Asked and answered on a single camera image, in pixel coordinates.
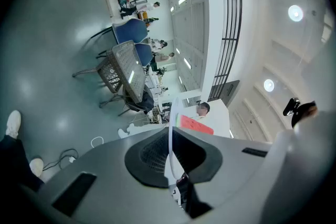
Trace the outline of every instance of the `blue chair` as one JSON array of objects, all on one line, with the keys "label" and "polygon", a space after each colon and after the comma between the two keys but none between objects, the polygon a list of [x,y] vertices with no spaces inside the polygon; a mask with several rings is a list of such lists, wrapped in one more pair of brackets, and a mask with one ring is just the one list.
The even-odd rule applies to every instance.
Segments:
[{"label": "blue chair", "polygon": [[147,66],[150,61],[153,59],[153,53],[151,45],[144,44],[144,43],[137,43],[135,44],[135,49],[139,55],[139,59],[141,61],[141,65],[143,67]]},{"label": "blue chair", "polygon": [[90,39],[99,34],[104,35],[109,31],[113,32],[115,40],[118,44],[129,40],[133,40],[134,43],[139,43],[147,36],[148,33],[146,23],[143,20],[133,18],[124,24],[113,24],[112,26],[96,33],[90,37]]}]

